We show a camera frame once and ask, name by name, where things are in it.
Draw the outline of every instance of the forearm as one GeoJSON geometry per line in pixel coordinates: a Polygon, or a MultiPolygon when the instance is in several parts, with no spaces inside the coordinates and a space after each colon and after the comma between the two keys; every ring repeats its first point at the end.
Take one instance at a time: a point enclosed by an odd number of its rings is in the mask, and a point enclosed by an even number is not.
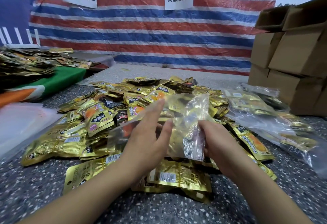
{"type": "Polygon", "coordinates": [[[128,171],[125,161],[117,160],[85,182],[20,224],[91,224],[131,184],[137,175],[128,171]]]}
{"type": "Polygon", "coordinates": [[[296,203],[256,165],[240,171],[235,183],[260,224],[312,224],[296,203]]]}

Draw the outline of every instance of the pile of snack packets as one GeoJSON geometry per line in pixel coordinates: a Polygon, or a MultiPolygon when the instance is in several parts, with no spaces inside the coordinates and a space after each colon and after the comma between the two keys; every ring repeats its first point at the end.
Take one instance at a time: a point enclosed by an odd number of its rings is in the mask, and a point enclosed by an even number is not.
{"type": "MultiPolygon", "coordinates": [[[[23,166],[51,157],[78,157],[82,161],[86,160],[68,168],[64,194],[83,184],[120,157],[125,143],[108,146],[108,133],[111,129],[132,120],[158,99],[180,93],[209,96],[208,119],[224,125],[253,162],[272,180],[276,180],[272,170],[262,163],[273,160],[273,154],[249,130],[224,116],[228,112],[228,101],[222,91],[199,86],[192,77],[182,80],[176,76],[169,80],[137,77],[124,79],[116,84],[92,84],[95,86],[94,91],[59,107],[58,112],[65,115],[46,134],[31,143],[22,158],[23,166]]],[[[289,113],[283,118],[294,125],[298,120],[289,113]]],[[[131,133],[128,125],[122,127],[125,128],[124,132],[131,133]]],[[[209,202],[212,192],[209,176],[211,173],[220,172],[215,162],[208,157],[204,157],[203,161],[166,157],[157,168],[134,185],[132,190],[153,193],[175,191],[197,201],[209,202]]]]}
{"type": "Polygon", "coordinates": [[[53,67],[68,66],[89,69],[92,62],[71,57],[73,49],[2,49],[0,50],[0,81],[2,86],[13,88],[51,77],[53,67]]]}

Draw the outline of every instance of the green cloth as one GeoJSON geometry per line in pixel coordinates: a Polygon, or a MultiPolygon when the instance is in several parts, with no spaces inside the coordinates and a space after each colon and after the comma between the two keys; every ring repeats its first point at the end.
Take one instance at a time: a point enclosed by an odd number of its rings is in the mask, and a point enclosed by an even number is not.
{"type": "Polygon", "coordinates": [[[43,85],[45,90],[41,97],[45,97],[81,81],[86,73],[86,69],[71,67],[55,67],[54,70],[55,75],[50,78],[43,78],[30,84],[21,85],[17,88],[43,85]]]}

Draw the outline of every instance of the right hand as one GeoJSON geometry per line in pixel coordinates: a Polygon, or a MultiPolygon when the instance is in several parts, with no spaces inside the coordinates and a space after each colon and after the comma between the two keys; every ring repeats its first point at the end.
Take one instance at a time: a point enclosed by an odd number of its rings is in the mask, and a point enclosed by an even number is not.
{"type": "Polygon", "coordinates": [[[248,167],[256,166],[223,125],[205,120],[199,120],[198,124],[205,133],[207,155],[215,161],[220,171],[233,182],[248,167]]]}

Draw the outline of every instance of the hand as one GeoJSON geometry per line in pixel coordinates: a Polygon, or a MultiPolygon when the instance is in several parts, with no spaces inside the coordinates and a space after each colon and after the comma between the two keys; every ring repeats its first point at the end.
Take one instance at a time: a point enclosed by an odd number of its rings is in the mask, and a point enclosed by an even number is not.
{"type": "Polygon", "coordinates": [[[160,99],[145,109],[143,119],[133,129],[119,159],[132,167],[138,178],[154,169],[167,154],[173,128],[171,120],[165,122],[159,138],[156,138],[158,119],[164,103],[165,100],[160,99]]]}
{"type": "Polygon", "coordinates": [[[204,120],[198,121],[198,124],[205,133],[207,155],[233,182],[240,172],[245,172],[249,167],[257,167],[223,125],[204,120]]]}

